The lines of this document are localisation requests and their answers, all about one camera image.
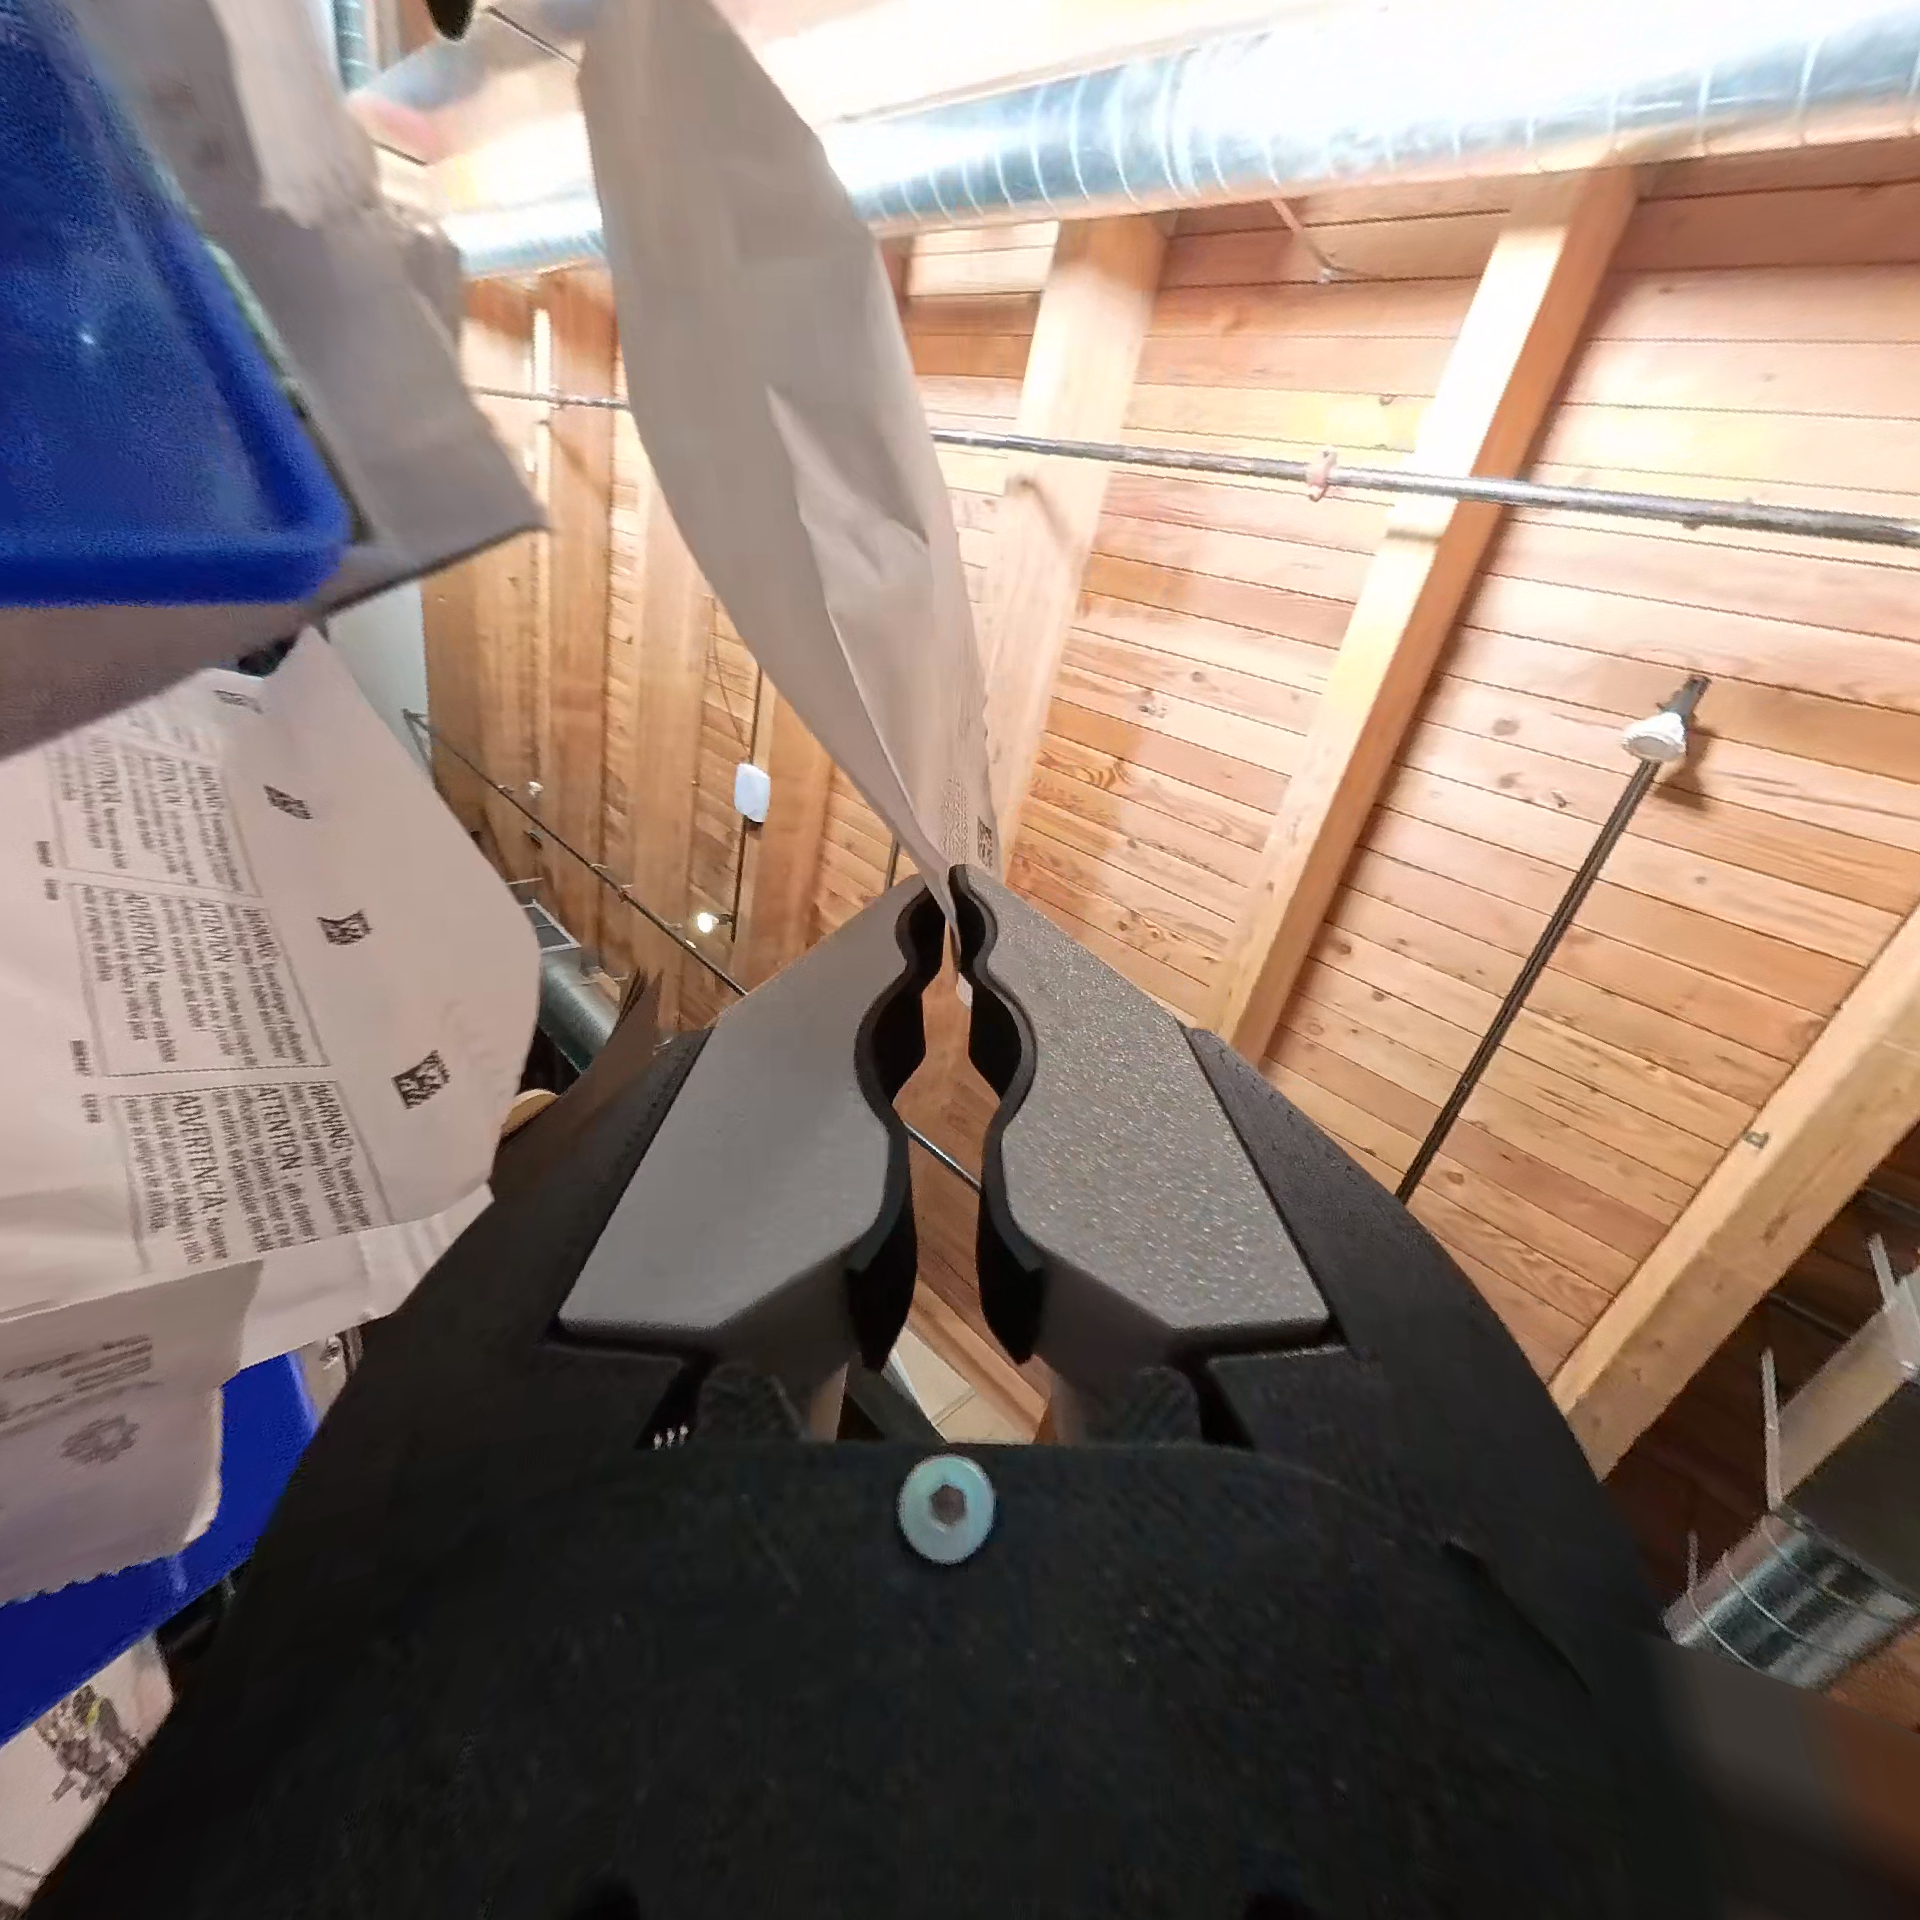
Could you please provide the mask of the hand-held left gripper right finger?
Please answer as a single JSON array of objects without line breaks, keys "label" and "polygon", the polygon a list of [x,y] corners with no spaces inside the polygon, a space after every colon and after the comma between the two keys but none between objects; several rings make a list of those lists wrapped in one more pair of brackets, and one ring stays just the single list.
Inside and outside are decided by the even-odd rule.
[{"label": "hand-held left gripper right finger", "polygon": [[965,1058],[991,1089],[974,1280],[1070,1438],[1146,1427],[1180,1390],[1208,1444],[1255,1444],[1217,1362],[1311,1350],[1334,1311],[1189,1029],[977,868],[950,874]]}]

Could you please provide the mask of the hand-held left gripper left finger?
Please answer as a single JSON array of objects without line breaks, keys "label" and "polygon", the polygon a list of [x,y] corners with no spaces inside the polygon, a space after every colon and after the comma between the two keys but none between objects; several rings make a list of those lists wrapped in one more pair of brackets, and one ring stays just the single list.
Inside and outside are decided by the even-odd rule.
[{"label": "hand-held left gripper left finger", "polygon": [[807,1405],[882,1372],[918,1275],[910,1128],[947,917],[901,882],[707,1032],[558,1327]]}]

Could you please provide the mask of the large white printed paper bag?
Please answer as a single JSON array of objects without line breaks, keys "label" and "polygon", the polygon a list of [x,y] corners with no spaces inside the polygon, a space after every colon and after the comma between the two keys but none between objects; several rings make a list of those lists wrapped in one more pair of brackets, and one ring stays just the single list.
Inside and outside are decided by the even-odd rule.
[{"label": "large white printed paper bag", "polygon": [[4,755],[541,524],[312,4],[4,5]]}]

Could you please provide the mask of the blue plastic bin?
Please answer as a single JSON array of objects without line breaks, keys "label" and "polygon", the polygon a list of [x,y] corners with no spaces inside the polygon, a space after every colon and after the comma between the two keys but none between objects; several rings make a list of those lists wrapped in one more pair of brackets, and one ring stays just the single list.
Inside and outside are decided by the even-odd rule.
[{"label": "blue plastic bin", "polygon": [[[221,671],[351,506],[77,4],[4,5],[4,1737],[223,1533],[221,1380],[323,1056]],[[245,1192],[245,1138],[281,1163]]]}]

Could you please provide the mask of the lego instruction booklet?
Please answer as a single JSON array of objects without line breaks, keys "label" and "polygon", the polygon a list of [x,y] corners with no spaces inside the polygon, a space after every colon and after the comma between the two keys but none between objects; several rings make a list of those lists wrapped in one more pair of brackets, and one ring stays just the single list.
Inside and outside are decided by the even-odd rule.
[{"label": "lego instruction booklet", "polygon": [[4,1743],[4,1918],[22,1918],[172,1709],[153,1637]]}]

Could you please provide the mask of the black ceiling conduit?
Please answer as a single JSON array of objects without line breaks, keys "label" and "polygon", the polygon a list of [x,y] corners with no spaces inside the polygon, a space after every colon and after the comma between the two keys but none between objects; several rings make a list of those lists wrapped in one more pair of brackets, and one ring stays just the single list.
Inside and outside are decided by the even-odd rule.
[{"label": "black ceiling conduit", "polygon": [[1588,901],[1596,892],[1596,882],[1626,837],[1626,828],[1642,809],[1650,789],[1657,783],[1660,767],[1656,761],[1641,761],[1635,774],[1626,782],[1618,803],[1600,822],[1591,846],[1587,849],[1584,861],[1572,874],[1568,889],[1563,892],[1559,903],[1553,907],[1545,929],[1535,935],[1535,946],[1530,947],[1523,970],[1518,977],[1509,983],[1505,996],[1499,998],[1499,1007],[1492,1019],[1492,1026],[1483,1032],[1477,1052],[1469,1056],[1468,1068],[1459,1072],[1445,1104],[1439,1107],[1435,1125],[1429,1128],[1426,1138],[1413,1150],[1413,1159],[1407,1163],[1396,1198],[1405,1204],[1413,1198],[1413,1192],[1421,1186],[1429,1177],[1429,1169],[1435,1166],[1436,1154],[1445,1148],[1451,1138],[1451,1131],[1459,1128],[1468,1104],[1472,1099],[1478,1083],[1484,1080],[1487,1068],[1493,1064],[1499,1046],[1505,1043],[1515,1019],[1527,1007],[1530,996],[1535,992],[1535,983],[1547,973],[1557,947],[1566,941],[1572,922],[1577,917],[1580,907]]}]

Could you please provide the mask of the white track spotlight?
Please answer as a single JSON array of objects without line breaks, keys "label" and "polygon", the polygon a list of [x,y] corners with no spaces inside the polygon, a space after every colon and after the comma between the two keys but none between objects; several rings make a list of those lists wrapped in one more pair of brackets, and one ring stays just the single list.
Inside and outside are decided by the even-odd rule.
[{"label": "white track spotlight", "polygon": [[1694,715],[1711,676],[1687,676],[1666,700],[1618,731],[1618,749],[1653,767],[1675,767],[1694,749]]}]

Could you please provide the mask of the metal ceiling rod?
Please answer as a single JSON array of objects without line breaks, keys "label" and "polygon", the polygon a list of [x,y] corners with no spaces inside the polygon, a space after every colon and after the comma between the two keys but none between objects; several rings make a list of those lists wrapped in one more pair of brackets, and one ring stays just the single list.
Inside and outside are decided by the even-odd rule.
[{"label": "metal ceiling rod", "polygon": [[1439,499],[1450,503],[1483,503],[1499,509],[1545,509],[1588,519],[1635,519],[1675,524],[1684,531],[1746,531],[1797,539],[1837,539],[1916,552],[1916,521],[1879,513],[1815,509],[1788,503],[1757,503],[1733,499],[1697,499],[1672,491],[1621,491],[1530,484],[1521,478],[1472,478],[1419,469],[1356,469],[1335,452],[1310,461],[1289,461],[1249,452],[1204,452],[1150,445],[1062,440],[1047,434],[994,434],[985,428],[934,426],[934,445],[956,451],[1097,461],[1105,469],[1167,472],[1183,478],[1220,478],[1238,484],[1283,484],[1326,499],[1329,491],[1366,491],[1381,499]]}]

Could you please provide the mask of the grey duct with vent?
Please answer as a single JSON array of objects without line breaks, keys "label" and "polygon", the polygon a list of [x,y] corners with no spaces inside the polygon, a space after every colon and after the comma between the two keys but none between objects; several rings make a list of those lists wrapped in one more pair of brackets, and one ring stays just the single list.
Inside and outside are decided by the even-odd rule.
[{"label": "grey duct with vent", "polygon": [[1916,1628],[1916,1309],[1885,1306],[1788,1402],[1761,1362],[1764,1511],[1666,1637],[1825,1690]]}]

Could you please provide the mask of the silver ventilation duct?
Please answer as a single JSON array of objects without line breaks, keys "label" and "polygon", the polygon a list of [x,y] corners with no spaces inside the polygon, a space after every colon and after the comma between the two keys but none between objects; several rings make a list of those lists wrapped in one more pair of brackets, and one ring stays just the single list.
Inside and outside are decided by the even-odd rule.
[{"label": "silver ventilation duct", "polygon": [[819,144],[898,236],[1915,133],[1915,4],[1483,4],[1280,22]]}]

